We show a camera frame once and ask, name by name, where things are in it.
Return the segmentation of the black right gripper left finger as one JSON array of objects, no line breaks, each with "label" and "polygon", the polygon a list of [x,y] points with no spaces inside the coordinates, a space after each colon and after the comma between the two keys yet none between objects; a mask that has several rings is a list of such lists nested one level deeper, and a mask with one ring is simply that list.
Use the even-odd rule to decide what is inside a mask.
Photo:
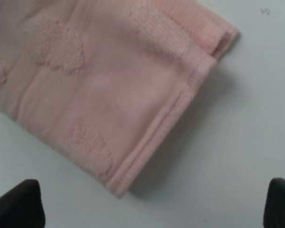
[{"label": "black right gripper left finger", "polygon": [[0,228],[44,228],[40,184],[27,179],[0,197]]}]

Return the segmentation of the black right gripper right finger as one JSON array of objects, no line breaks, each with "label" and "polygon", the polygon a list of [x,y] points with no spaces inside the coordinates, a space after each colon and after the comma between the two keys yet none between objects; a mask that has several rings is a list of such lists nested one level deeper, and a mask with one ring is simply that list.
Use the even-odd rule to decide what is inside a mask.
[{"label": "black right gripper right finger", "polygon": [[269,183],[263,226],[285,228],[285,179],[283,178],[273,178]]}]

